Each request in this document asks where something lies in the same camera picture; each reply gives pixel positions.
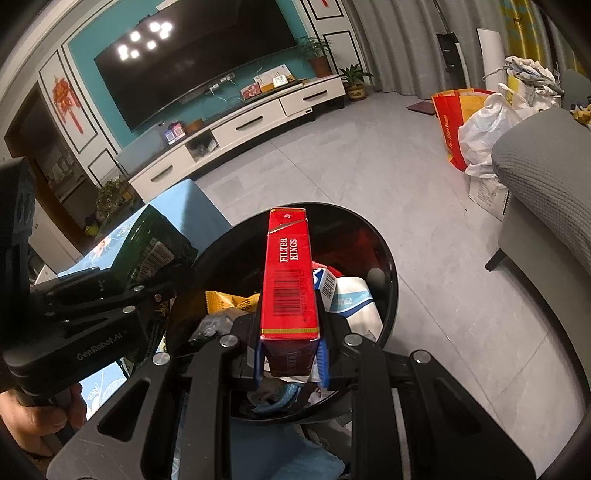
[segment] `chinese knot decoration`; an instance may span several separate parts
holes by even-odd
[[[57,113],[60,117],[61,122],[65,125],[68,114],[71,116],[74,125],[78,131],[83,134],[82,126],[76,118],[73,108],[76,106],[81,108],[80,101],[76,96],[76,92],[72,89],[70,83],[65,79],[61,78],[58,80],[55,77],[55,85],[53,86],[53,105],[55,105]]]

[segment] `plant pot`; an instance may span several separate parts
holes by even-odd
[[[326,58],[326,55],[322,57],[314,57],[313,59],[308,59],[308,61],[314,69],[314,74],[317,77],[328,77],[328,75],[332,75],[329,59]]]
[[[345,92],[349,100],[356,102],[357,100],[363,100],[367,95],[365,93],[365,85],[346,85]]]

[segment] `red cigarette pack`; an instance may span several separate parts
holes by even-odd
[[[308,375],[319,338],[306,210],[274,208],[261,306],[261,341],[272,375]]]

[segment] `barcode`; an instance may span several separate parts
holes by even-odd
[[[326,271],[326,278],[324,279],[324,285],[322,285],[322,295],[327,299],[332,299],[335,293],[336,278],[330,271]]]
[[[173,253],[162,242],[156,242],[153,249],[139,267],[137,281],[144,281],[156,275],[156,272],[174,260]]]
[[[275,272],[273,281],[273,315],[301,315],[300,271]]]

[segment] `human hand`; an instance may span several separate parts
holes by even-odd
[[[81,429],[86,422],[86,403],[80,384],[70,387],[72,401],[67,412],[59,407],[23,407],[14,390],[0,394],[0,417],[8,431],[27,452],[52,456],[53,452],[41,437],[59,432],[66,423]]]

